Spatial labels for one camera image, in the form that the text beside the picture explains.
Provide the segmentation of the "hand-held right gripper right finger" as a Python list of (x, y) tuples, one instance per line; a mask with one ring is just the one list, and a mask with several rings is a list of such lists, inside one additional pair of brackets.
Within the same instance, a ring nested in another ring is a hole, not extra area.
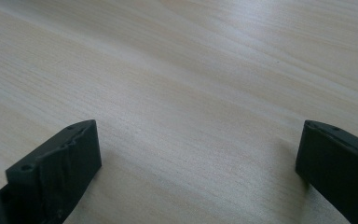
[(319, 121), (305, 121), (296, 172), (351, 224), (358, 224), (357, 136)]

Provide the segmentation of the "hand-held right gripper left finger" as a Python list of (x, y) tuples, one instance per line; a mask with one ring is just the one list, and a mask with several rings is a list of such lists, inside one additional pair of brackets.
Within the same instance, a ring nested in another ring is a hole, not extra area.
[(93, 119), (72, 124), (6, 169), (10, 224), (62, 224), (102, 167)]

